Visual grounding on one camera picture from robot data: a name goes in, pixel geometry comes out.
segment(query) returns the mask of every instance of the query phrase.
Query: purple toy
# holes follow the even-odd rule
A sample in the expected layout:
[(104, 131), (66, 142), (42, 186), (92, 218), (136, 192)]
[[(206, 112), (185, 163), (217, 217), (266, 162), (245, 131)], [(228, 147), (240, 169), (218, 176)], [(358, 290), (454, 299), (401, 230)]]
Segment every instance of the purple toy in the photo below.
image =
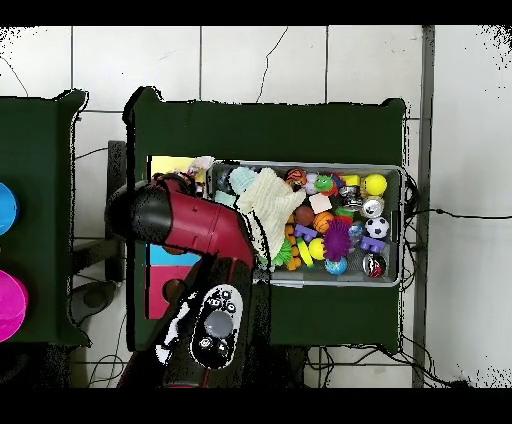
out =
[(296, 225), (295, 226), (295, 232), (293, 233), (295, 237), (302, 237), (302, 239), (309, 243), (311, 240), (313, 240), (317, 232), (315, 230), (312, 230), (311, 228), (304, 227), (303, 225)]
[(337, 219), (329, 221), (329, 228), (324, 237), (324, 257), (331, 262), (339, 262), (343, 256), (348, 255), (352, 242), (348, 235), (350, 225)]
[(372, 253), (380, 253), (382, 249), (386, 246), (386, 243), (380, 240), (375, 240), (371, 237), (363, 237), (361, 239), (361, 244), (359, 247), (361, 247), (361, 250), (369, 250)]

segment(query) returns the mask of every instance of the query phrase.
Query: yellow ball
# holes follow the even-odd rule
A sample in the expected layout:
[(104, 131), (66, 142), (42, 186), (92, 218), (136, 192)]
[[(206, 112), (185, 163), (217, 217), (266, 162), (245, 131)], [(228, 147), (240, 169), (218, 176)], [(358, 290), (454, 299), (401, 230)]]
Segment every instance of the yellow ball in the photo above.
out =
[(324, 258), (324, 241), (321, 238), (311, 240), (309, 243), (309, 254), (317, 261), (323, 261)]
[(370, 196), (380, 196), (388, 186), (386, 179), (380, 174), (371, 174), (364, 179), (363, 190)]

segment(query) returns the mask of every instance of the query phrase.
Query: dark green table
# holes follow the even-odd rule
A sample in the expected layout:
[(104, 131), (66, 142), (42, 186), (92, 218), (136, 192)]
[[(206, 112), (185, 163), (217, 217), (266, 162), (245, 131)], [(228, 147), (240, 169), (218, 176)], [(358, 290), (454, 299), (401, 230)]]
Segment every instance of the dark green table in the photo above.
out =
[[(139, 89), (126, 105), (135, 152), (135, 180), (147, 178), (148, 156), (202, 156), (252, 161), (402, 164), (404, 102), (312, 106), (162, 102)], [(128, 293), (135, 326), (129, 347), (147, 347), (155, 322), (144, 318), (143, 244), (135, 246), (135, 280)], [(271, 342), (293, 345), (381, 343), (398, 349), (399, 288), (272, 288)]]
[(86, 93), (56, 99), (0, 97), (0, 181), (21, 215), (0, 237), (0, 269), (26, 286), (25, 322), (11, 342), (88, 343), (68, 316), (71, 288), (71, 148)]

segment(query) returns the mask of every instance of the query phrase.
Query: white cube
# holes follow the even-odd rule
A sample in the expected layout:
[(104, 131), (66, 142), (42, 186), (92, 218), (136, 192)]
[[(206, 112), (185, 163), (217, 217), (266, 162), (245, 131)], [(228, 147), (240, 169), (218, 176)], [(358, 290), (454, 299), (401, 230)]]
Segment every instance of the white cube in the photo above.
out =
[(309, 196), (309, 202), (311, 203), (311, 208), (313, 209), (315, 215), (320, 212), (328, 211), (332, 208), (329, 197), (323, 195), (322, 193)]

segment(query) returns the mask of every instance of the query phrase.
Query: ball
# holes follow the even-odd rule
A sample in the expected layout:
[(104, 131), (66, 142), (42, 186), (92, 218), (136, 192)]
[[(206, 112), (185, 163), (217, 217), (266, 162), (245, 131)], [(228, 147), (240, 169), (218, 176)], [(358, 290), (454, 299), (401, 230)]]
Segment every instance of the ball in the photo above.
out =
[(380, 174), (370, 174), (363, 181), (363, 190), (370, 196), (380, 196), (387, 186), (388, 182)]
[(370, 237), (379, 239), (384, 238), (389, 231), (389, 222), (384, 218), (369, 219), (365, 224), (366, 231)]
[(324, 258), (324, 241), (321, 238), (311, 240), (309, 243), (309, 254), (317, 261), (323, 261)]
[(307, 227), (313, 223), (315, 213), (309, 206), (302, 205), (295, 209), (295, 222)]
[(347, 265), (345, 258), (341, 258), (339, 262), (331, 262), (328, 259), (325, 260), (325, 269), (333, 275), (343, 274), (347, 270)]
[(320, 212), (315, 219), (313, 220), (313, 228), (318, 231), (320, 234), (325, 234), (327, 229), (329, 228), (330, 220), (333, 220), (334, 216), (330, 212)]
[(286, 184), (289, 184), (292, 187), (295, 185), (302, 187), (306, 184), (306, 173), (302, 169), (293, 168), (286, 173), (284, 180)]

